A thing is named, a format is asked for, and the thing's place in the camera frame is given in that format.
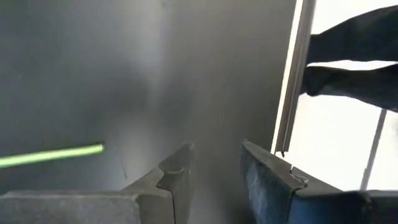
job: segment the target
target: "metal sheet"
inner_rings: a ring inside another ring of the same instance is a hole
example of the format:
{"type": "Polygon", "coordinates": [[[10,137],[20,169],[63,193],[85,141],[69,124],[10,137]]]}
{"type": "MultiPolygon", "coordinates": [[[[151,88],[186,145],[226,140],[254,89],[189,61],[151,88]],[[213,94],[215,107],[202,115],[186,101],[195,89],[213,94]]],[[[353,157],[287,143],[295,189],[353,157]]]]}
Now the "metal sheet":
{"type": "Polygon", "coordinates": [[[1,190],[122,189],[187,140],[190,222],[248,222],[240,142],[271,146],[294,6],[2,0],[0,156],[106,145],[0,170],[1,190]]]}

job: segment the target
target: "blue metal part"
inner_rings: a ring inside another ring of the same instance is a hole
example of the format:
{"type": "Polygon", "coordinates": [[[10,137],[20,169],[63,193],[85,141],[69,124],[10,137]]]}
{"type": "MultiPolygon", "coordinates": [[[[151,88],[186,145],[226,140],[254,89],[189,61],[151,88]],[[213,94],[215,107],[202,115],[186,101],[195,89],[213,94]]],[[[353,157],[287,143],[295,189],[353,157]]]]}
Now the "blue metal part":
{"type": "Polygon", "coordinates": [[[258,224],[398,223],[398,192],[342,192],[244,141],[242,171],[258,224]]]}

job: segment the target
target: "metal rod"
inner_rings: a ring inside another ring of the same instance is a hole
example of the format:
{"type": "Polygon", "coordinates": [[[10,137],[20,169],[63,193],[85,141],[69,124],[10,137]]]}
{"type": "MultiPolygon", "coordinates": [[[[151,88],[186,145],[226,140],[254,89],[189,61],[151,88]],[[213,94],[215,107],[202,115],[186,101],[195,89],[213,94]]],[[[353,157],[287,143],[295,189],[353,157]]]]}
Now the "metal rod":
{"type": "Polygon", "coordinates": [[[289,151],[295,112],[310,45],[315,2],[316,0],[296,2],[274,138],[271,146],[272,154],[282,152],[282,155],[284,155],[284,152],[289,151]]]}
{"type": "Polygon", "coordinates": [[[368,183],[371,177],[374,159],[376,158],[377,147],[379,146],[381,133],[383,130],[384,122],[386,120],[386,114],[387,110],[382,109],[380,112],[379,121],[377,122],[376,132],[374,133],[373,144],[368,159],[368,165],[366,166],[365,171],[363,173],[361,187],[359,188],[360,190],[366,190],[368,188],[368,183]]]}
{"type": "Polygon", "coordinates": [[[104,150],[102,144],[94,146],[75,147],[70,149],[61,149],[54,151],[34,152],[23,155],[0,157],[0,169],[31,164],[36,162],[51,161],[55,159],[66,159],[71,157],[88,156],[101,153],[104,150]]]}

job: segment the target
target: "dark blue fabric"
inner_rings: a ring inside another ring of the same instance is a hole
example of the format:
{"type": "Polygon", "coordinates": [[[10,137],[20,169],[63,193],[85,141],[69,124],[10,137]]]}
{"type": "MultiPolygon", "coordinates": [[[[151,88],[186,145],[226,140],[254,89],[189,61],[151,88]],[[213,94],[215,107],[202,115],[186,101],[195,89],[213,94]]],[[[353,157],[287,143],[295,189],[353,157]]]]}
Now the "dark blue fabric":
{"type": "MultiPolygon", "coordinates": [[[[307,63],[398,61],[398,6],[367,12],[311,36],[307,63]]],[[[307,67],[301,93],[348,96],[398,112],[398,65],[351,71],[307,67]]]]}

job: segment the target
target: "bright light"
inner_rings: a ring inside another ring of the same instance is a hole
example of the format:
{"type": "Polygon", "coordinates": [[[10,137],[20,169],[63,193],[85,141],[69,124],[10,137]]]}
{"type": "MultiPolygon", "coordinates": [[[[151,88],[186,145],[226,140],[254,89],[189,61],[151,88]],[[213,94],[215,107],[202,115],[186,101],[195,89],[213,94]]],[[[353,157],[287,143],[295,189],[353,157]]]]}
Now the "bright light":
{"type": "Polygon", "coordinates": [[[88,156],[104,151],[103,144],[94,146],[83,146],[69,149],[60,149],[54,151],[34,152],[23,155],[0,157],[0,169],[32,164],[36,162],[51,161],[54,159],[66,159],[71,157],[88,156]]]}

